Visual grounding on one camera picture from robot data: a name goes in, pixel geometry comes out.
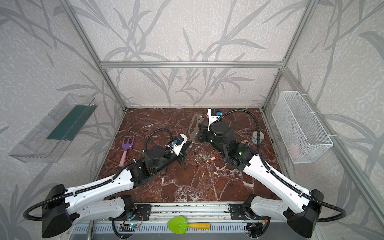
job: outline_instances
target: mounting plate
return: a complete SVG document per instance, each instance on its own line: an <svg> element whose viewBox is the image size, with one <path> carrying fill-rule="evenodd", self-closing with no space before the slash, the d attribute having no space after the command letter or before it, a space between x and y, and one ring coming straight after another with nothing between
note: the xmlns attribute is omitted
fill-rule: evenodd
<svg viewBox="0 0 384 240"><path fill-rule="evenodd" d="M250 220L245 216L243 204L229 204L228 208L231 213L232 220Z"/></svg>

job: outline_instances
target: aluminum extrusion bar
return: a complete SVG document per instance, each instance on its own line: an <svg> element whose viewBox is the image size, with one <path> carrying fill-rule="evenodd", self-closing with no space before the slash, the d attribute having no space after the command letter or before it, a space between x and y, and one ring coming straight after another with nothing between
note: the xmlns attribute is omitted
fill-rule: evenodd
<svg viewBox="0 0 384 240"><path fill-rule="evenodd" d="M280 62L119 62L100 63L102 68L281 68Z"/></svg>

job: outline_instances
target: vented metal panel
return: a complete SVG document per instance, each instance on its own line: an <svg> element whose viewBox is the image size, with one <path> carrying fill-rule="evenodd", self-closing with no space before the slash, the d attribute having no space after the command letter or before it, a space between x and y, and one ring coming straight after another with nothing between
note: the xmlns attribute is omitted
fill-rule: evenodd
<svg viewBox="0 0 384 240"><path fill-rule="evenodd" d="M246 223L211 223L211 229L196 229L187 228L186 233L243 233L244 225ZM77 224L74 227L72 234L86 234L88 230L87 223ZM166 223L143 223L139 228L134 229L134 232L120 232L119 233L172 233L167 227ZM113 233L111 223L96 223L94 226L94 233Z"/></svg>

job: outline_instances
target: white wire basket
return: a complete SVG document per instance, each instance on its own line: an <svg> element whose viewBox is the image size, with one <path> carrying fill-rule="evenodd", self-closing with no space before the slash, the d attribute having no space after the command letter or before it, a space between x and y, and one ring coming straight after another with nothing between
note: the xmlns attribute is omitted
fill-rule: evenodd
<svg viewBox="0 0 384 240"><path fill-rule="evenodd" d="M272 116L293 163L314 162L333 146L316 113L297 91L281 92Z"/></svg>

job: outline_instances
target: gray wall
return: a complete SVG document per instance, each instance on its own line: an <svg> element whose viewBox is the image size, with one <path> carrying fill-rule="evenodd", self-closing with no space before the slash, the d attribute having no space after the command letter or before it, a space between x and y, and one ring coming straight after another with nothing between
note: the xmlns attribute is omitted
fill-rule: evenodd
<svg viewBox="0 0 384 240"><path fill-rule="evenodd" d="M23 211L56 183L97 174L123 112L56 1L0 1L0 238L40 239ZM57 163L23 163L9 151L68 93L95 96L94 114Z"/></svg>
<svg viewBox="0 0 384 240"><path fill-rule="evenodd" d="M281 61L307 0L70 0L102 61ZM109 69L127 106L262 106L276 69Z"/></svg>
<svg viewBox="0 0 384 240"><path fill-rule="evenodd" d="M384 180L384 2L320 1L289 69L307 91L351 155L383 196ZM295 164L286 151L271 111L284 78L266 108L282 158L294 181L317 188L325 201L348 215L318 223L324 239L384 239L384 230L330 149L314 163ZM334 214L323 208L321 217Z"/></svg>

